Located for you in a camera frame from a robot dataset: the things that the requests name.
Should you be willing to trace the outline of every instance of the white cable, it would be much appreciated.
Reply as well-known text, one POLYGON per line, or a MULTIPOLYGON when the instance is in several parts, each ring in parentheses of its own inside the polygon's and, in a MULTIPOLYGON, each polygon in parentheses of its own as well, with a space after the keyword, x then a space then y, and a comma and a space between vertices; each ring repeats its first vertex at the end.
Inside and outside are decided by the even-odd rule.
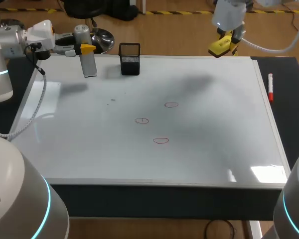
POLYGON ((247 43, 249 46, 252 46, 252 47, 254 47, 256 49, 259 49, 259 50, 262 50, 262 51, 265 51, 265 52, 274 53, 274 54, 285 53, 285 52, 293 49, 298 40, 299 40, 299 30, 298 30, 298 33, 297 33, 296 37, 294 38, 294 40, 290 44, 290 46, 288 46, 287 48, 282 49, 282 50, 272 50, 272 49, 267 49, 267 48, 258 46, 258 45, 254 44, 254 43, 251 43, 250 41, 247 41, 245 38, 242 39, 242 41, 245 42, 245 43, 247 43))
POLYGON ((4 133, 0 133, 0 137, 1 138, 8 138, 8 137, 14 137, 14 136, 17 136, 18 134, 20 134, 21 132, 23 132, 26 128, 28 128, 30 126, 30 124, 32 123, 32 121, 34 120, 36 114, 38 113, 39 111, 39 108, 41 106, 41 103, 43 101, 43 97, 44 97, 44 94, 45 94, 45 89, 46 89, 46 75, 43 75, 43 90, 42 90, 42 93, 41 93, 41 97, 40 97, 40 100, 39 100, 39 103, 38 103, 38 106, 36 107, 32 117, 30 118, 29 122, 21 129, 17 130, 16 132, 13 132, 13 133, 7 133, 7 134, 4 134, 4 133))

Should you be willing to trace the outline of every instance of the yellow clamp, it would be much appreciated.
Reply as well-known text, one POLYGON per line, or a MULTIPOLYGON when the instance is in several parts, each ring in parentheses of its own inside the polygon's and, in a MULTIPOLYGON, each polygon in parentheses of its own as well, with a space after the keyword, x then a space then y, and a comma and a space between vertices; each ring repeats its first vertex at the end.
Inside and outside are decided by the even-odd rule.
POLYGON ((229 33, 227 35, 224 35, 218 41, 213 42, 209 46, 208 52, 216 58, 219 58, 227 54, 229 51, 232 52, 233 56, 237 56, 238 55, 237 47, 239 42, 240 42, 239 40, 232 38, 232 33, 229 33))

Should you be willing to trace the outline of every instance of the black mat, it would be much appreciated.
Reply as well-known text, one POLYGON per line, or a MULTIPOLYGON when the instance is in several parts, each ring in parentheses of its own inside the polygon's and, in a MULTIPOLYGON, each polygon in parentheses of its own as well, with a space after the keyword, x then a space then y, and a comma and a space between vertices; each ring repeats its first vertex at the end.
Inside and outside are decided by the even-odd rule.
MULTIPOLYGON (((274 75, 275 121, 292 168, 299 156, 299 65, 293 57, 253 57, 268 85, 274 75)), ((13 98, 0 103, 0 131, 8 133, 33 66, 10 60, 13 98)), ((279 190, 190 187, 53 185, 70 216, 272 220, 279 190)))
POLYGON ((32 76, 34 66, 26 58, 18 58, 9 60, 7 69, 12 84, 13 96, 9 100, 0 103, 0 133, 9 133, 32 76))
POLYGON ((266 90, 274 76, 272 111, 290 168, 299 157, 299 64, 294 57, 252 57, 258 61, 266 90))

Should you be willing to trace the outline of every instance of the black bag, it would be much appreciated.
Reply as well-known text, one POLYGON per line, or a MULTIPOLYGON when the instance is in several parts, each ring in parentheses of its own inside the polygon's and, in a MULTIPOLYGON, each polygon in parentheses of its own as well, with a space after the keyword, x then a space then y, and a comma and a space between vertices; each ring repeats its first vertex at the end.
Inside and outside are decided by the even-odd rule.
POLYGON ((133 20, 139 13, 135 5, 130 5, 130 0, 107 0, 105 14, 123 21, 133 20))

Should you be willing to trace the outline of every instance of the yellow black caution tape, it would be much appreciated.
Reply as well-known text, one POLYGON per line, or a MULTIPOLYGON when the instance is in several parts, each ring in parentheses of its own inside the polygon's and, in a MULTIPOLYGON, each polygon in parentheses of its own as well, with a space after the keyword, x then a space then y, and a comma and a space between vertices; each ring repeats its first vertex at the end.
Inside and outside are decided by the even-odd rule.
MULTIPOLYGON (((194 14, 213 14, 214 11, 147 11, 146 15, 194 15, 194 14)), ((253 10, 248 11, 247 13, 297 13, 299 14, 299 10, 253 10)))
POLYGON ((4 8, 0 7, 0 11, 46 11, 47 13, 54 13, 57 11, 62 11, 62 9, 53 9, 53 8, 4 8))
MULTIPOLYGON (((0 7, 0 11, 46 11, 47 13, 54 13, 62 11, 59 8, 4 8, 0 7)), ((213 14, 214 11, 147 11, 146 15, 194 15, 194 14, 213 14)), ((297 13, 299 14, 299 10, 253 10, 248 11, 247 13, 297 13)))

